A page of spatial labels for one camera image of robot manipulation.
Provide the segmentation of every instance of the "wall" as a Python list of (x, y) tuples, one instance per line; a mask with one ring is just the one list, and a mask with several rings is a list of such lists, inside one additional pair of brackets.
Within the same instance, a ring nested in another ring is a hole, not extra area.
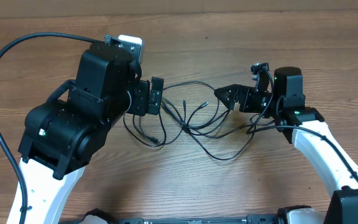
[(0, 18), (358, 9), (358, 0), (0, 0)]

